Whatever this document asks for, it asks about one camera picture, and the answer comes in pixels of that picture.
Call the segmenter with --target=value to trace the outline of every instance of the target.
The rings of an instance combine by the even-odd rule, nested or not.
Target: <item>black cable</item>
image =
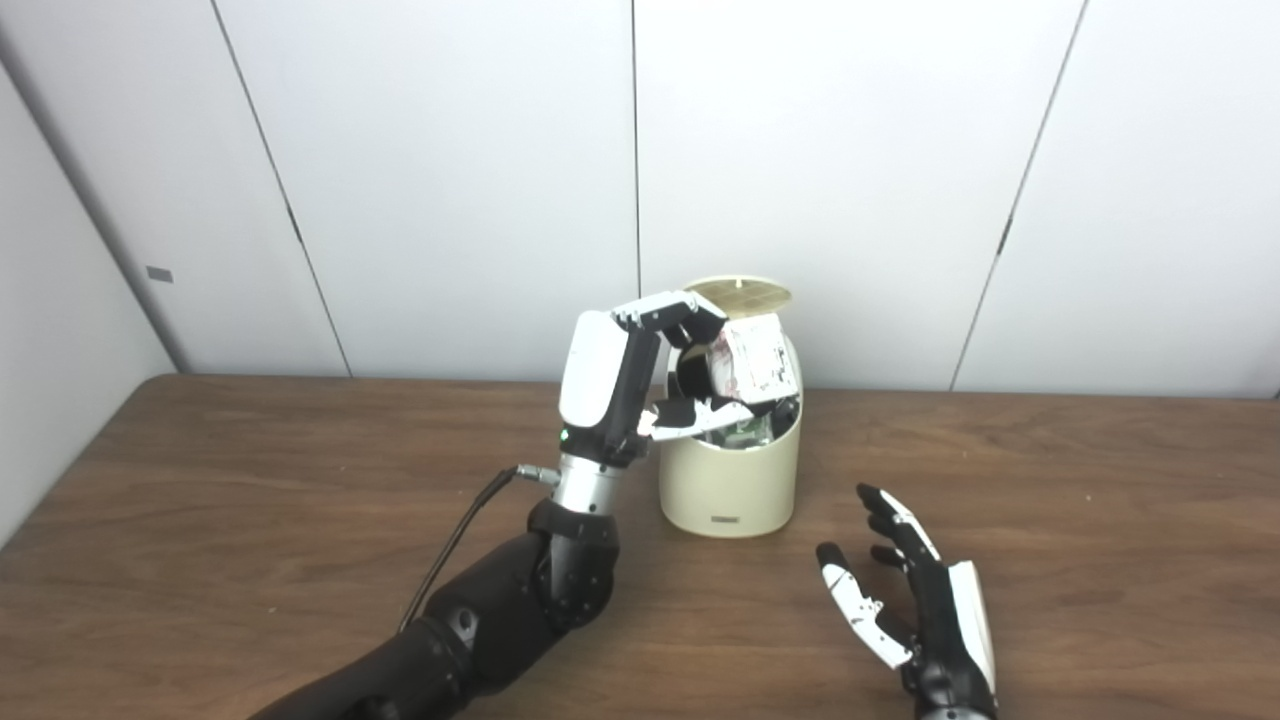
[[[404,618],[401,619],[397,633],[403,633],[404,629],[408,628],[410,623],[412,623],[413,619],[417,618],[419,612],[421,612],[422,603],[426,602],[426,593],[431,589],[431,583],[435,582],[435,577],[440,574],[444,564],[449,560],[449,555],[453,553],[453,548],[457,547],[458,541],[462,539],[462,533],[465,533],[467,525],[471,524],[471,519],[475,518],[476,512],[484,507],[484,503],[489,502],[493,496],[498,495],[498,491],[506,487],[513,477],[516,477],[515,468],[507,468],[506,470],[498,473],[471,502],[471,507],[467,510],[466,515],[458,520],[458,527],[453,528],[453,534],[451,534],[449,539],[445,541],[444,547],[440,548],[440,555],[435,557],[435,562],[431,565],[431,569],[428,570],[426,577],[422,578],[422,584],[420,584],[417,587],[417,592],[413,593],[413,600],[408,603],[408,610],[404,611]]]

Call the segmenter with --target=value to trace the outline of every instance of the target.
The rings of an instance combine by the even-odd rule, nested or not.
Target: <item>wood grain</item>
[[[0,716],[239,720],[384,638],[474,493],[556,462],[549,384],[165,377],[0,552]],[[983,575],[1010,719],[1280,708],[1280,404],[812,392],[796,514],[749,541],[618,503],[604,616],[470,719],[902,720],[813,546],[873,565],[852,492],[891,489]],[[524,528],[477,518],[451,574]]]

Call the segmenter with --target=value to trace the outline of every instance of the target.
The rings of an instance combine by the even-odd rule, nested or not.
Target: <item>robotic arm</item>
[[[872,530],[895,547],[872,546],[872,557],[906,574],[915,596],[911,629],[865,594],[835,543],[818,546],[818,565],[840,612],[886,665],[899,670],[915,698],[916,720],[996,720],[996,665],[973,562],[943,565],[915,515],[892,495],[859,483]]]
[[[645,405],[658,334],[682,348],[710,342],[724,322],[724,313],[695,292],[584,313],[561,386],[559,470],[520,465],[499,473],[449,538],[399,633],[251,720],[443,720],[471,698],[502,691],[570,630],[594,620],[613,591],[613,492],[622,473],[650,442],[754,416],[728,400]],[[556,489],[534,506],[524,534],[426,598],[466,523],[515,477]]]

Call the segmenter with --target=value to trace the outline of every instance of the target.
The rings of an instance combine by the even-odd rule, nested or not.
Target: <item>open lid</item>
[[[691,290],[710,300],[731,320],[777,313],[791,301],[790,290],[776,282],[751,275],[717,275],[696,281],[685,290]]]

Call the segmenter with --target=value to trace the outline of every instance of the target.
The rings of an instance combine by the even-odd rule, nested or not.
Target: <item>cream trash can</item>
[[[686,290],[714,302],[731,320],[776,313],[791,293],[762,278],[726,275],[699,281]],[[795,507],[796,459],[804,419],[804,380],[791,338],[783,334],[799,388],[799,413],[780,437],[762,447],[735,450],[701,438],[662,445],[658,488],[662,511],[677,528],[717,538],[749,538],[780,529]],[[684,395],[682,363],[705,355],[705,346],[671,351],[667,396]]]

